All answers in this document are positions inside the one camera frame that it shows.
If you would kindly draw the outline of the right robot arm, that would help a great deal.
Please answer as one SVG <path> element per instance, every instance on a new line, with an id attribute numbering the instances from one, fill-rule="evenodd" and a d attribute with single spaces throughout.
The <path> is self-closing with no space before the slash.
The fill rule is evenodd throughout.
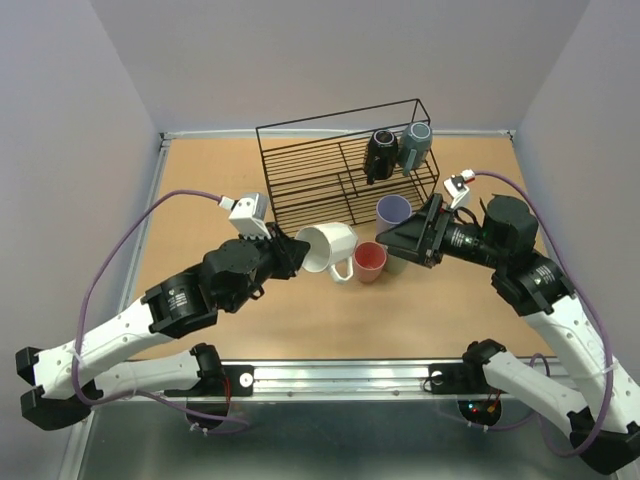
<path id="1" fill-rule="evenodd" d="M 576 387 L 524 365 L 493 340 L 468 347 L 461 381 L 513 395 L 560 429 L 591 469 L 610 475 L 639 458 L 639 386 L 606 356 L 572 281 L 536 250 L 537 231 L 537 219 L 518 198 L 496 195 L 481 223 L 462 223 L 434 194 L 376 240 L 416 265 L 431 268 L 451 256 L 492 269 L 492 287 L 551 347 Z"/>

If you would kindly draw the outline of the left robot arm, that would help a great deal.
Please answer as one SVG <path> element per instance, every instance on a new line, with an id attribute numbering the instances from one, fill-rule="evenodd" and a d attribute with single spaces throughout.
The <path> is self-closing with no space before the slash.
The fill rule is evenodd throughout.
<path id="1" fill-rule="evenodd" d="M 200 343 L 153 361 L 133 355 L 216 324 L 264 294 L 270 279 L 289 280 L 310 244 L 277 224 L 268 237 L 239 237 L 203 260 L 147 290 L 112 319 L 50 349 L 25 347 L 15 355 L 18 375 L 30 385 L 21 414 L 44 431 L 74 425 L 93 407 L 117 398 L 161 392 L 169 396 L 229 396 L 239 382 L 227 376 L 216 348 Z"/>

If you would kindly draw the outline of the blue-grey mug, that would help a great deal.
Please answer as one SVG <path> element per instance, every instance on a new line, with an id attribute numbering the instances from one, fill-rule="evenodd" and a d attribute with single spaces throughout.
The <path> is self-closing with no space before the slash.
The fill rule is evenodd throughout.
<path id="1" fill-rule="evenodd" d="M 397 161 L 405 177 L 424 163 L 432 142 L 433 133 L 428 123 L 414 122 L 405 128 L 400 138 Z"/>

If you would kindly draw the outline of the white mug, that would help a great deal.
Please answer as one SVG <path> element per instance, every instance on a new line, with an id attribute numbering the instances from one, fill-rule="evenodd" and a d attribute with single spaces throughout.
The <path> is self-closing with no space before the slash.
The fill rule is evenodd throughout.
<path id="1" fill-rule="evenodd" d="M 347 224 L 331 222 L 307 226 L 299 230 L 295 239 L 309 244 L 302 262 L 309 273 L 327 272 L 338 284 L 345 284 L 354 276 L 353 254 L 358 236 Z"/>

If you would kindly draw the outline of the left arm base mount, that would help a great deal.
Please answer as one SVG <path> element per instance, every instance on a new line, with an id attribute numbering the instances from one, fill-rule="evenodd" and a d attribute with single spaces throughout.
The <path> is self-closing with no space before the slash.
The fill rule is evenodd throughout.
<path id="1" fill-rule="evenodd" d="M 250 397 L 253 395 L 255 368 L 250 364 L 227 364 L 223 373 L 200 380 L 190 389 L 169 389 L 166 397 Z"/>

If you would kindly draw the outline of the black mug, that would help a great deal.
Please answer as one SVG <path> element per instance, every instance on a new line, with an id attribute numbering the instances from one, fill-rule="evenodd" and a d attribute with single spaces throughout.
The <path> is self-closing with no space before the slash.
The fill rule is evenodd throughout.
<path id="1" fill-rule="evenodd" d="M 364 172 L 367 184 L 373 185 L 378 180 L 386 180 L 393 175 L 398 155 L 398 140 L 388 129 L 376 130 L 368 141 Z"/>

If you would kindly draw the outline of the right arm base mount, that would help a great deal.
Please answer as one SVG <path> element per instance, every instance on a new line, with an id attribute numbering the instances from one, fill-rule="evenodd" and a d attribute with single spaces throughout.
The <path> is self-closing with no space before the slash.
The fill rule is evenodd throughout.
<path id="1" fill-rule="evenodd" d="M 491 359 L 478 362 L 419 360 L 426 368 L 422 388 L 433 395 L 483 395 L 491 389 L 517 394 L 522 387 L 521 379 L 513 376 L 506 367 Z"/>

